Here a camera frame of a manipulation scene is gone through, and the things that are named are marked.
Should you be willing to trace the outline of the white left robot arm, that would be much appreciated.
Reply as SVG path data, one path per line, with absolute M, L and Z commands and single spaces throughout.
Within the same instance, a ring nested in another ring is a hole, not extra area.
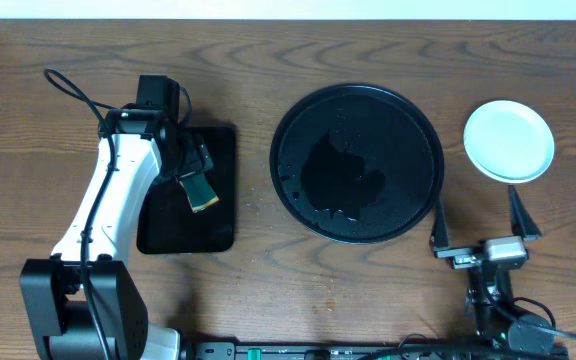
M 176 110 L 120 108 L 101 121 L 97 163 L 70 227 L 20 289 L 42 359 L 186 359 L 180 333 L 150 323 L 126 262 L 146 194 L 183 161 Z

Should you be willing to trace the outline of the light green plate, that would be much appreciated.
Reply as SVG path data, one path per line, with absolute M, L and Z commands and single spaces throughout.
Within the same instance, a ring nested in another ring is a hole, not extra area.
M 532 108 L 511 100 L 490 101 L 474 110 L 464 127 L 463 145 L 477 170 L 506 184 L 537 179 L 555 155 L 546 121 Z

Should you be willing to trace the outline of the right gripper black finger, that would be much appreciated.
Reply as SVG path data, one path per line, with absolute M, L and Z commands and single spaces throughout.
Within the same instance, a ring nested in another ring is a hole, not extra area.
M 433 250 L 447 250 L 450 248 L 446 215 L 440 198 L 437 199 L 434 208 L 434 222 L 430 235 L 430 245 Z
M 514 185 L 508 186 L 511 231 L 523 241 L 536 241 L 542 232 L 524 207 Z

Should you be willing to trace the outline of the green yellow sponge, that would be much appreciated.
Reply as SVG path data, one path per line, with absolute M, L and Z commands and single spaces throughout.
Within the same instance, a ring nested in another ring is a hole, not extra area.
M 186 193 L 193 213 L 202 212 L 219 202 L 218 195 L 204 173 L 183 178 L 179 183 Z

